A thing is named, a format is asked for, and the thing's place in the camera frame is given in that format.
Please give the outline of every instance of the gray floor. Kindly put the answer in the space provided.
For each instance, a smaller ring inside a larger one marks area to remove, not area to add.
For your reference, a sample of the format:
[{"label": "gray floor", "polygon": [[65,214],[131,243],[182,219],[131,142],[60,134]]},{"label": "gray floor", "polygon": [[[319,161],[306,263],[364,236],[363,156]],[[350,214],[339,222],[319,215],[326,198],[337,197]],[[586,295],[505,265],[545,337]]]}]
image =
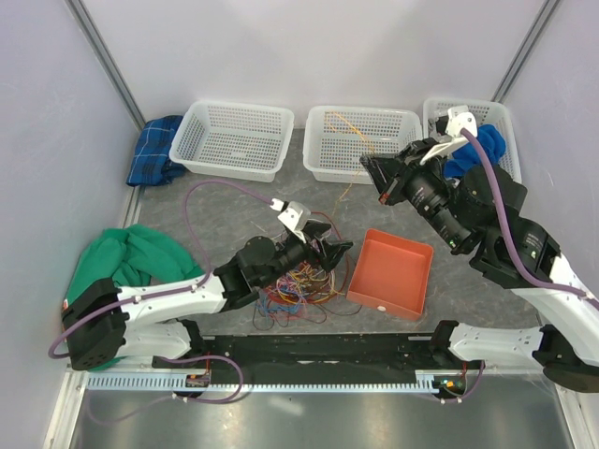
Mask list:
[{"label": "gray floor", "polygon": [[[263,195],[299,201],[311,210],[331,214],[335,200],[347,186],[316,181],[303,166],[302,144],[303,130],[296,129],[283,168],[273,183],[240,183]],[[207,178],[187,174],[171,185],[147,188],[141,203],[139,223],[169,234],[199,257],[183,223],[182,201],[196,182]],[[273,210],[225,186],[199,188],[193,194],[188,209],[191,222],[216,266],[225,263],[249,238],[257,235],[274,237],[282,231]],[[254,307],[247,306],[239,311],[196,316],[202,333],[432,331],[442,319],[458,320],[473,326],[526,327],[538,324],[532,306],[484,280],[480,273],[467,265],[468,258],[452,256],[446,245],[408,203],[384,207],[378,203],[377,193],[372,186],[354,185],[340,203],[334,221],[343,237],[354,241],[355,246],[350,253],[355,260],[358,260],[364,235],[369,228],[422,241],[434,248],[425,310],[419,321],[406,321],[380,311],[363,309],[354,316],[329,314],[327,321],[320,325],[294,320],[289,322],[288,327],[275,323],[269,331],[260,331],[252,323]],[[341,268],[338,275],[344,275]],[[339,313],[349,313],[356,310],[357,306],[338,299],[331,302],[329,308]],[[324,315],[314,308],[311,318],[320,322]],[[272,322],[258,316],[255,324],[259,328],[266,328]]]},{"label": "gray floor", "polygon": [[[99,419],[165,393],[88,392]],[[78,449],[567,449],[555,393],[545,384],[485,376],[461,405],[401,394],[253,394],[226,406],[167,401],[117,426],[81,414]]]},{"label": "gray floor", "polygon": [[[301,162],[303,131],[295,130],[283,169],[271,184],[241,181],[264,195],[304,203],[331,213],[346,185],[314,180]],[[188,174],[172,185],[148,188],[139,222],[163,231],[197,255],[182,219],[185,193],[206,177]],[[433,246],[431,276],[421,320],[405,321],[364,309],[354,316],[330,314],[324,324],[292,321],[270,333],[394,332],[434,330],[441,319],[475,326],[536,326],[531,306],[485,281],[467,258],[451,256],[431,228],[407,204],[380,206],[371,186],[355,185],[335,214],[343,236],[355,242],[358,259],[368,228],[380,229]],[[274,211],[226,187],[207,186],[194,193],[189,207],[197,234],[218,266],[250,237],[276,236],[282,227]],[[336,300],[329,308],[351,312],[356,304]],[[196,316],[207,334],[264,333],[252,324],[254,307]],[[258,320],[258,326],[269,323]],[[87,392],[100,419],[122,416],[146,405],[153,393]],[[486,375],[475,394],[461,405],[446,405],[399,394],[250,394],[226,406],[168,401],[121,424],[100,427],[82,413],[73,448],[211,449],[371,449],[371,448],[543,448],[572,447],[555,390],[544,381]]]}]

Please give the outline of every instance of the wire bundle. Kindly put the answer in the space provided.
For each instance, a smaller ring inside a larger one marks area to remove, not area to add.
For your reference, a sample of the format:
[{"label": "wire bundle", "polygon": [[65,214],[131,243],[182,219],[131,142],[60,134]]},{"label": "wire bundle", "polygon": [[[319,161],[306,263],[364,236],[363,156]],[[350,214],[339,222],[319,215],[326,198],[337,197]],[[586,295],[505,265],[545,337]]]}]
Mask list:
[{"label": "wire bundle", "polygon": [[[326,213],[313,212],[313,214],[324,217],[331,224],[335,236],[339,240],[343,239],[337,226]],[[337,313],[323,305],[337,296],[344,296],[343,291],[347,286],[349,271],[349,255],[346,254],[343,282],[337,289],[335,270],[327,273],[324,269],[314,268],[306,262],[299,264],[279,278],[274,285],[264,289],[254,309],[254,327],[258,330],[269,330],[275,322],[281,327],[287,327],[291,320],[297,319],[322,324],[327,321],[328,313],[340,316],[358,313],[361,306],[351,313]],[[267,328],[256,325],[258,314],[263,318],[271,319]]]}]

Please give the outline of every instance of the metal frame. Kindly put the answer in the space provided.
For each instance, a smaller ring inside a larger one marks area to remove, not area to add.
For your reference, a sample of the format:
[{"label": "metal frame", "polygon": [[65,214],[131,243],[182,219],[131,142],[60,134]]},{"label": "metal frame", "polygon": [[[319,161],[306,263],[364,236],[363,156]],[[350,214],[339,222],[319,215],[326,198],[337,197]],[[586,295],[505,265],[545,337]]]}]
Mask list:
[{"label": "metal frame", "polygon": [[491,101],[496,101],[498,103],[503,103],[505,101],[507,95],[514,85],[514,82],[516,81],[516,78],[528,61],[534,46],[538,43],[541,35],[543,35],[543,32],[547,28],[549,21],[553,17],[553,14],[561,2],[562,0],[545,0],[545,3],[543,6],[541,6],[539,12],[534,18],[531,28],[528,30],[524,40],[522,40],[514,59],[507,68],[504,77],[500,81]]},{"label": "metal frame", "polygon": [[[80,29],[85,34],[87,40],[92,46],[100,64],[102,64],[115,90],[124,102],[129,114],[139,129],[145,124],[145,119],[135,98],[131,94],[128,86],[121,74],[115,61],[112,59],[106,43],[102,39],[92,20],[89,11],[82,0],[65,0],[71,10],[75,20],[79,23]],[[502,80],[497,87],[492,101],[504,102],[511,88],[513,87],[519,73],[525,66],[530,57],[534,46],[540,40],[543,32],[547,28],[553,14],[557,10],[562,0],[546,0],[541,6],[535,17],[531,28],[526,37],[524,37],[514,59],[507,68]],[[143,188],[131,189],[126,201],[126,211],[123,218],[123,226],[129,226],[138,221],[141,199],[143,198]],[[120,364],[120,370],[131,370],[134,372],[161,372],[161,369],[150,367],[150,360],[130,357],[130,359]],[[424,374],[427,371],[416,371],[416,374]],[[530,374],[526,372],[489,372],[486,374]],[[59,396],[55,404],[54,413],[51,418],[48,433],[43,444],[44,449],[67,448],[71,443],[75,425],[80,413],[83,401],[83,394],[88,383],[89,373],[84,371],[73,371],[67,367],[63,384],[60,388]],[[576,449],[596,449],[593,442],[585,411],[578,401],[577,394],[563,388],[557,387],[559,402],[562,406],[563,415],[570,430],[570,435]]]},{"label": "metal frame", "polygon": [[131,115],[131,118],[139,130],[141,130],[143,125],[146,123],[145,119],[143,118],[143,114],[141,113],[141,109],[139,109],[135,98],[127,87],[119,67],[112,59],[109,49],[97,30],[89,11],[83,4],[82,0],[65,0],[65,2],[73,13],[75,20],[79,23],[80,29],[85,34],[85,37],[92,46],[92,49],[94,49],[98,61],[100,64],[102,64],[102,67],[104,67],[110,82],[112,82],[114,89],[123,100],[125,107]]}]

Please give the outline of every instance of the white plastic basket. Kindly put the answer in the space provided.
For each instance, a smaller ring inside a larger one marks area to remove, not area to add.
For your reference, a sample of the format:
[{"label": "white plastic basket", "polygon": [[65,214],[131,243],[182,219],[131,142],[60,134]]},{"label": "white plastic basket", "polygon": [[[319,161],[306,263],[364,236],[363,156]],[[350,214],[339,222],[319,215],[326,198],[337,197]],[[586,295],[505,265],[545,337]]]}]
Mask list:
[{"label": "white plastic basket", "polygon": [[497,131],[505,139],[505,154],[499,160],[499,165],[511,175],[515,182],[522,183],[514,128],[509,111],[501,103],[460,98],[429,98],[424,102],[422,114],[424,137],[427,138],[430,133],[429,119],[434,119],[439,116],[440,112],[446,113],[447,109],[459,105],[468,106],[468,109],[474,114],[478,126],[488,123],[497,128]]},{"label": "white plastic basket", "polygon": [[194,173],[272,182],[287,155],[293,119],[289,109],[197,101],[168,156]]},{"label": "white plastic basket", "polygon": [[303,164],[318,181],[371,184],[362,154],[397,153],[421,138],[409,110],[318,106],[308,115]]}]

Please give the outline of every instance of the red tray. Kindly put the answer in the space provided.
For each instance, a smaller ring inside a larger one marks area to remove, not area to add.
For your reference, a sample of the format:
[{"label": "red tray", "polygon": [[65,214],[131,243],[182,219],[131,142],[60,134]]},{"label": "red tray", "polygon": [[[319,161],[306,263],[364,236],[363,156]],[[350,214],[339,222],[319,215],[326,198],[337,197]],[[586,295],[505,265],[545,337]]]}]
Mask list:
[{"label": "red tray", "polygon": [[369,229],[347,299],[417,320],[424,309],[432,253],[424,243]]}]

